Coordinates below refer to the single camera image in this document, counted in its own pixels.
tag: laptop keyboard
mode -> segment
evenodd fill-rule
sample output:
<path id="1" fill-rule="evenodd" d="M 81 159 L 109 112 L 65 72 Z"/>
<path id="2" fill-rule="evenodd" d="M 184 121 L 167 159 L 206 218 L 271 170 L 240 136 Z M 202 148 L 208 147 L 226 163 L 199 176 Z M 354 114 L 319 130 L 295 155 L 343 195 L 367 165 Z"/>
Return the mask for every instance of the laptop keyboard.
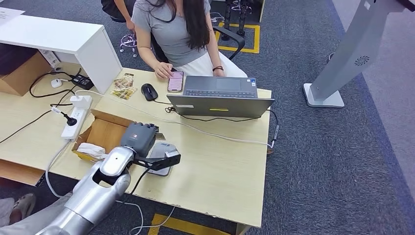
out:
<path id="1" fill-rule="evenodd" d="M 255 98 L 255 93 L 253 92 L 215 92 L 215 91 L 186 90 L 184 95 Z"/>

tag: power strip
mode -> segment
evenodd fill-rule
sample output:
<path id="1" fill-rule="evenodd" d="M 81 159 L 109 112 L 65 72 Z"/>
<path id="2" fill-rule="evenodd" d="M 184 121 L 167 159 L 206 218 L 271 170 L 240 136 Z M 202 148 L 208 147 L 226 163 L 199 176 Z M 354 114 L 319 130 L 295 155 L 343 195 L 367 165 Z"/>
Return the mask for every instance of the power strip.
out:
<path id="1" fill-rule="evenodd" d="M 81 131 L 82 125 L 87 117 L 87 113 L 92 104 L 92 97 L 90 95 L 79 95 L 79 98 L 85 98 L 87 101 L 87 108 L 75 107 L 70 115 L 71 118 L 77 120 L 76 124 L 73 126 L 66 125 L 64 131 L 62 132 L 61 137 L 67 141 L 75 141 L 76 137 Z"/>

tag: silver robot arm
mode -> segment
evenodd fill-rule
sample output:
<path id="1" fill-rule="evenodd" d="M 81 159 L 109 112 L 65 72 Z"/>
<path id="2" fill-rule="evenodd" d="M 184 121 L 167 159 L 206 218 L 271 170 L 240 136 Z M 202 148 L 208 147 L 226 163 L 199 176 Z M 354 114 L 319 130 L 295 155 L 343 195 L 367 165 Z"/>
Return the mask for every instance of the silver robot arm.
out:
<path id="1" fill-rule="evenodd" d="M 127 190 L 131 181 L 128 168 L 133 160 L 132 149 L 114 148 L 76 184 L 64 210 L 37 235 L 87 234 Z"/>
<path id="2" fill-rule="evenodd" d="M 95 163 L 75 185 L 63 211 L 36 235 L 85 235 L 108 214 L 110 207 L 127 190 L 131 182 L 128 169 L 137 164 L 160 170 L 180 162 L 177 150 L 162 158 L 146 156 L 156 141 L 158 127 L 132 123 L 104 161 Z"/>

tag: metal stand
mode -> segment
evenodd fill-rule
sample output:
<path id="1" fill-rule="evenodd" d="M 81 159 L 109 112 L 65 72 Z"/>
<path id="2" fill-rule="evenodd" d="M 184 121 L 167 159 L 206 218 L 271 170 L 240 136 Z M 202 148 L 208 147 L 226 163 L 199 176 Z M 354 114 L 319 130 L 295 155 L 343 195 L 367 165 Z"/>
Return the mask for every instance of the metal stand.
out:
<path id="1" fill-rule="evenodd" d="M 332 59 L 312 84 L 304 84 L 309 106 L 344 107 L 338 89 L 374 63 L 388 14 L 404 9 L 397 0 L 361 0 Z"/>
<path id="2" fill-rule="evenodd" d="M 245 18 L 246 18 L 246 11 L 247 11 L 247 0 L 241 0 L 241 11 L 239 13 L 239 28 L 236 34 L 241 37 L 245 37 Z"/>
<path id="3" fill-rule="evenodd" d="M 229 30 L 229 25 L 231 23 L 231 6 L 232 6 L 232 0 L 226 0 L 226 12 L 225 12 L 225 23 L 223 25 L 223 28 Z M 226 34 L 222 34 L 222 40 L 228 41 L 230 37 Z"/>

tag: pink phone case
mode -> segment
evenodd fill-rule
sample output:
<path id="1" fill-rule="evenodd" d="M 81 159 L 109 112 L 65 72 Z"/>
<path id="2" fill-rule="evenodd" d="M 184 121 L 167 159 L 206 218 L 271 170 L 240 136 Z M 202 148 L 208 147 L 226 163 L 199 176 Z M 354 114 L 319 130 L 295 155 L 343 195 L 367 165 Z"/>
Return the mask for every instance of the pink phone case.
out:
<path id="1" fill-rule="evenodd" d="M 169 92 L 181 92 L 183 84 L 183 72 L 173 72 L 173 76 L 169 79 L 167 90 Z"/>

